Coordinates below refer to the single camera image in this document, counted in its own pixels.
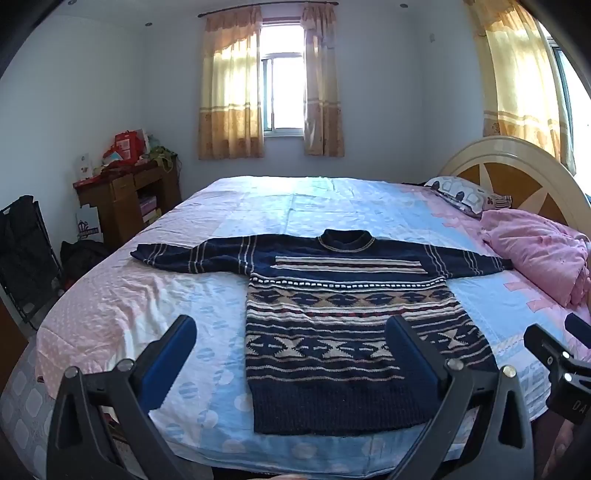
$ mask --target window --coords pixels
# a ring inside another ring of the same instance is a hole
[[[304,131],[304,29],[264,25],[261,31],[263,128],[266,137],[300,137]]]
[[[544,27],[542,31],[554,51],[562,79],[573,141],[573,157],[577,167],[574,179],[586,194],[591,194],[591,98],[552,35]]]

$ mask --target sweater collar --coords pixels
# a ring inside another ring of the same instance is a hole
[[[375,238],[365,230],[325,230],[318,237],[320,244],[333,252],[356,253],[369,248]]]

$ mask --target patterned pillow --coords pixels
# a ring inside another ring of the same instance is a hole
[[[510,195],[487,192],[479,185],[459,177],[435,177],[425,186],[433,189],[455,208],[474,218],[480,218],[485,210],[511,208],[512,204]]]

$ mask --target pink blanket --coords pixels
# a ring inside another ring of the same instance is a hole
[[[558,304],[586,299],[591,279],[585,235],[523,210],[488,210],[481,224],[483,240]]]

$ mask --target knit pattern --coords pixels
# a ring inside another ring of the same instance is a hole
[[[140,245],[132,255],[165,270],[249,277],[245,368],[258,433],[362,434],[432,418],[405,376],[418,353],[386,342],[393,316],[445,358],[496,370],[446,279],[511,267],[497,257],[334,231],[213,239],[193,249]]]

